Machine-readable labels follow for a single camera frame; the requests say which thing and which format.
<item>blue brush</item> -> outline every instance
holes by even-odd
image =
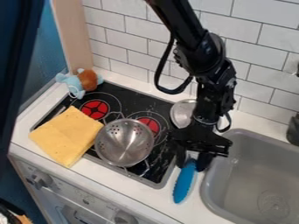
[[[177,178],[177,183],[173,189],[173,200],[176,204],[180,203],[187,196],[196,171],[196,160],[190,159],[182,168]]]

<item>blue plush toy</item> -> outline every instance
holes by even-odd
[[[93,70],[79,68],[78,73],[78,75],[71,76],[58,73],[55,77],[57,82],[67,84],[72,98],[82,99],[86,91],[94,91],[104,81],[101,75],[95,73]]]

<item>metal sink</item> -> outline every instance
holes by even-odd
[[[225,137],[233,147],[205,175],[205,205],[234,223],[299,223],[299,148],[243,129]]]

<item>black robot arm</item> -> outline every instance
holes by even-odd
[[[155,73],[156,87],[174,95],[183,92],[193,78],[198,82],[197,106],[193,111],[192,122],[187,128],[172,133],[173,140],[185,150],[201,152],[198,157],[200,163],[203,158],[211,162],[212,157],[217,155],[227,156],[232,142],[217,136],[213,131],[217,129],[223,132],[230,128],[228,112],[235,103],[233,91],[237,83],[233,64],[226,57],[222,39],[202,27],[187,0],[146,2],[170,31],[170,42]],[[190,76],[179,87],[167,89],[158,83],[175,40],[175,60]],[[221,116],[226,116],[229,121],[223,130],[217,126]]]

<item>blue wall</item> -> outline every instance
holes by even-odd
[[[46,0],[31,58],[27,82],[24,87],[22,102],[33,96],[65,67],[66,60],[60,44],[59,34],[49,0]]]

